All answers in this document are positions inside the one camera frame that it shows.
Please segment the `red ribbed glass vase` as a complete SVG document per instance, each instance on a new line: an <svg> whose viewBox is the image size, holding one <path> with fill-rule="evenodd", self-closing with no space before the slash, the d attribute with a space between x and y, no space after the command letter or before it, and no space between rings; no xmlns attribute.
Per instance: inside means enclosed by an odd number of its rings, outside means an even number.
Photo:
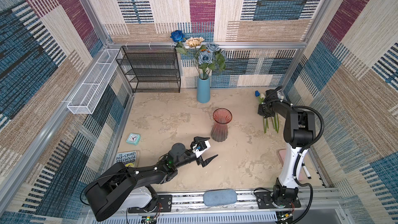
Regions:
<svg viewBox="0 0 398 224"><path fill-rule="evenodd" d="M232 121L232 113L226 108L219 108L213 112L214 125L211 138L216 142L223 142L228 137L228 124Z"/></svg>

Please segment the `light blue cylindrical vase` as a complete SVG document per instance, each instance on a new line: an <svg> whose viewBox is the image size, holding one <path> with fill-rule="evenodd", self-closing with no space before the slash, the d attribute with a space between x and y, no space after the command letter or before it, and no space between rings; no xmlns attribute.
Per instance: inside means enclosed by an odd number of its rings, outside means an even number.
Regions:
<svg viewBox="0 0 398 224"><path fill-rule="evenodd" d="M210 101L210 78L197 78L197 101L203 104Z"/></svg>

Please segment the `pale blue rose bouquet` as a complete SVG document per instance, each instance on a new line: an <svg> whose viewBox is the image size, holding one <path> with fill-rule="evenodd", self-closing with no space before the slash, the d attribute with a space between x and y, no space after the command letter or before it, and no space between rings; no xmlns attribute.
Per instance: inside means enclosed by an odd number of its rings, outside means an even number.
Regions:
<svg viewBox="0 0 398 224"><path fill-rule="evenodd" d="M226 51L216 43L202 45L194 52L194 57L199 73L199 79L207 80L213 71L224 71L226 65Z"/></svg>

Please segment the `cream sunflower with stem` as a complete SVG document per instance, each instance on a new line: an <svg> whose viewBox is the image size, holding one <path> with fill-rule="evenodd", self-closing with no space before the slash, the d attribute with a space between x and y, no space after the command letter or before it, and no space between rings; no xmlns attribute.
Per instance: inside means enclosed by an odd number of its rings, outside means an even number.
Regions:
<svg viewBox="0 0 398 224"><path fill-rule="evenodd" d="M191 37L189 39L186 39L185 44L189 48L196 48L198 46L201 46L204 40L205 39L203 37Z"/></svg>

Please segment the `dark blue rose stem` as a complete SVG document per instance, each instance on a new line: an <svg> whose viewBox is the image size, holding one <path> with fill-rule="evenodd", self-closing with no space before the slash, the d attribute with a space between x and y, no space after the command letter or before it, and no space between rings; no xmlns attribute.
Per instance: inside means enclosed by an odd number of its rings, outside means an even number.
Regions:
<svg viewBox="0 0 398 224"><path fill-rule="evenodd" d="M188 54L187 49L185 48L185 46L183 44L185 35L183 34L183 32L181 30L176 30L176 31L172 32L170 38L176 44L175 49L178 53L183 54L183 55Z"/></svg>

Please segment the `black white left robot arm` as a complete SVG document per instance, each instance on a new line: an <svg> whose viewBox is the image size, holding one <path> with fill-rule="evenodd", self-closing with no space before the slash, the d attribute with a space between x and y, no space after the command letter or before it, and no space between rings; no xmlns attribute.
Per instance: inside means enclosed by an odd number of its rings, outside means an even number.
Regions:
<svg viewBox="0 0 398 224"><path fill-rule="evenodd" d="M111 217L136 188L169 182L178 174L178 168L192 162L206 167L217 157L202 158L202 154L210 149L209 140L196 136L190 149L186 149L182 143L176 143L153 166L132 168L122 162L112 165L83 190L96 220L102 222Z"/></svg>

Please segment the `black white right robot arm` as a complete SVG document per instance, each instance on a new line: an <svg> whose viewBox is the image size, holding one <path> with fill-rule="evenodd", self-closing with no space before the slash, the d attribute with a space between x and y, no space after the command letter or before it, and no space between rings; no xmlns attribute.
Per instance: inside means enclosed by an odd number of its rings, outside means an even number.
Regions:
<svg viewBox="0 0 398 224"><path fill-rule="evenodd" d="M299 182L304 157L308 149L323 135L324 120L320 113L308 106L297 106L278 95L281 87L267 90L264 94L255 92L259 100L258 114L263 117L264 130L267 119L273 118L273 127L278 129L278 116L285 119L283 137L287 144L282 172L276 179L270 194L276 208L292 206L297 200L299 187L311 187L310 183Z"/></svg>

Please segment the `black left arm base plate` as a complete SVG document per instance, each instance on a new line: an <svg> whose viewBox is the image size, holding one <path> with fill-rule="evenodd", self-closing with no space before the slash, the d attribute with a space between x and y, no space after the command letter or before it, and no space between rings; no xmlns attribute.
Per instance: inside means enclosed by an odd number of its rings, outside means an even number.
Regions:
<svg viewBox="0 0 398 224"><path fill-rule="evenodd" d="M161 207L161 213L169 213L172 210L172 200L173 196L172 195L159 195L158 196L158 203L156 204L155 208L138 208L138 207L133 207L128 209L129 214L141 214L141 213L150 213L150 214L155 214L158 210L159 207Z"/></svg>

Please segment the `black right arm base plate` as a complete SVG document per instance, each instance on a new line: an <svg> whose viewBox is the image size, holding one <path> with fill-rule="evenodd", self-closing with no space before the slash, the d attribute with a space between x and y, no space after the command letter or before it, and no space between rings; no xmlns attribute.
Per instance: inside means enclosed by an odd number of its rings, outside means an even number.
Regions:
<svg viewBox="0 0 398 224"><path fill-rule="evenodd" d="M302 206L299 198L273 201L271 194L269 191L254 191L259 209L288 209Z"/></svg>

